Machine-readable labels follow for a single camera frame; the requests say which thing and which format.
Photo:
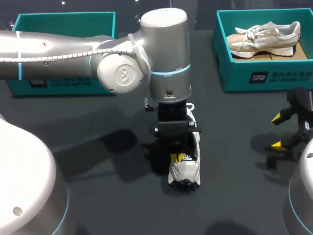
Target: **black shoe sole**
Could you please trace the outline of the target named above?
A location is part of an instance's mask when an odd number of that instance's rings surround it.
[[[182,192],[190,192],[195,191],[200,187],[197,182],[191,182],[190,180],[182,180],[182,181],[176,181],[174,180],[172,183],[170,183],[170,187],[182,191]]]

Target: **teal box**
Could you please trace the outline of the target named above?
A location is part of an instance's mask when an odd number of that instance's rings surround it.
[[[19,14],[13,31],[51,33],[72,37],[99,35],[117,37],[115,12]],[[6,81],[13,96],[111,94],[96,79],[90,77],[36,80],[36,82],[45,82],[46,86],[33,88],[30,81]]]
[[[300,44],[307,59],[234,61],[226,37],[235,28],[273,22],[278,25],[301,24]],[[303,9],[223,10],[217,11],[213,49],[225,92],[292,90],[301,86],[313,89],[313,12]],[[258,83],[252,83],[255,76]]]

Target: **white sneaker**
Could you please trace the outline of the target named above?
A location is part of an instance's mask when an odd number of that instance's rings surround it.
[[[190,121],[196,122],[192,109],[187,108]],[[190,133],[188,148],[190,153],[172,153],[168,174],[170,186],[183,191],[195,190],[200,186],[200,135],[198,132]]]
[[[258,52],[268,52],[279,56],[293,56],[300,38],[300,23],[276,25],[269,22],[250,29],[235,28],[237,34],[227,37],[233,55],[251,58]]]

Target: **gray floor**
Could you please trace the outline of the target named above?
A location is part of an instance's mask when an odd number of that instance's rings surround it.
[[[144,112],[142,88],[117,97],[11,99],[1,82],[1,114],[51,148],[83,235],[285,234],[281,207],[295,163],[266,171],[263,149],[296,131],[296,120],[270,122],[287,105],[285,93],[224,93],[211,36],[191,34],[189,101],[203,128],[201,188],[193,194],[168,188],[167,163],[146,146],[156,115]]]

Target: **beige sneaker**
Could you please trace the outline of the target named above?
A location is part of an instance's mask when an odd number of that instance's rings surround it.
[[[249,29],[235,28],[237,34],[227,37],[230,52],[241,58],[251,58],[258,52],[293,56],[300,38],[300,23],[276,25],[269,22]]]

